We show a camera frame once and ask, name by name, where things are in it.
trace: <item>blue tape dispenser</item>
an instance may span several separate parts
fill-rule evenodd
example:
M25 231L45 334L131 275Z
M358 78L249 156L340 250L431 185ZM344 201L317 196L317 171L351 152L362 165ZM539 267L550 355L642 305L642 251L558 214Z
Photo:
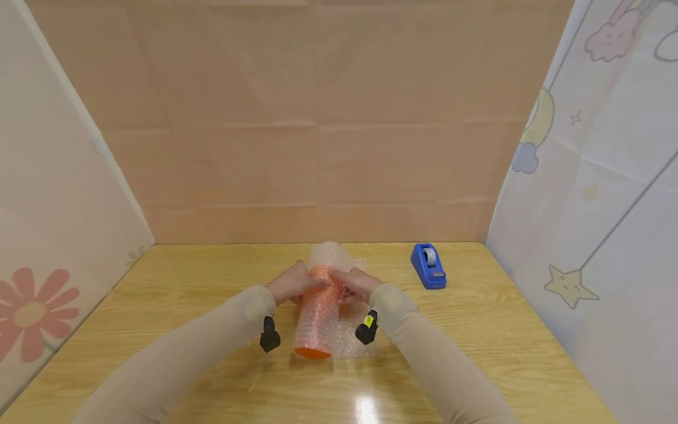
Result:
M447 274L443 271L438 251L429 243L414 246L410 256L412 265L427 290L439 290L447 284Z

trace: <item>table surface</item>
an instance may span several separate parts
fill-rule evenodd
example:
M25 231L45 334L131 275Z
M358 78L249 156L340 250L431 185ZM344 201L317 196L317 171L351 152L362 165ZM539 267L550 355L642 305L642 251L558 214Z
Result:
M410 264L412 246L345 245L353 258L367 260L370 273L410 295L494 380L523 423L616 422L486 247L436 244L447 288L428 291ZM309 250L307 244L155 246L0 424L70 422L106 376L139 349L240 290L269 281ZM375 356L315 362L291 352L298 308L286 303L275 319L282 345L269 354L258 378L263 352L252 343L206 375L169 422L439 422L414 373L383 334Z

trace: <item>blue cloud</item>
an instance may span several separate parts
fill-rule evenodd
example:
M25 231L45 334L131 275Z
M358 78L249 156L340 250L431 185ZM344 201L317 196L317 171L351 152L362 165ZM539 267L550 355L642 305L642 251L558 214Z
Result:
M537 159L537 146L532 143L520 143L516 149L511 161L511 167L516 172L525 172L531 174L537 170L539 159Z

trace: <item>left hand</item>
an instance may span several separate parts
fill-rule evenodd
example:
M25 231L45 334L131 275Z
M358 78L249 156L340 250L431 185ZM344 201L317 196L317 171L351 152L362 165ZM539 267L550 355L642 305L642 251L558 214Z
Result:
M273 295L275 304L280 306L288 300L301 305L301 296L312 288L328 287L330 282L311 278L304 261L296 261L282 274L266 285Z

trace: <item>plastic wrap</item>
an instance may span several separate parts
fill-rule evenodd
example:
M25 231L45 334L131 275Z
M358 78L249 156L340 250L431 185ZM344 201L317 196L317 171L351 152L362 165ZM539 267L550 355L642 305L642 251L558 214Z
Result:
M294 337L294 351L309 359L357 358L375 352L374 344L365 346L355 338L355 329L370 307L364 304L339 306L344 286L332 280L331 267L349 271L365 269L365 261L352 261L339 244L324 242L311 248L308 273L331 281L328 288L306 293L302 300L299 323Z

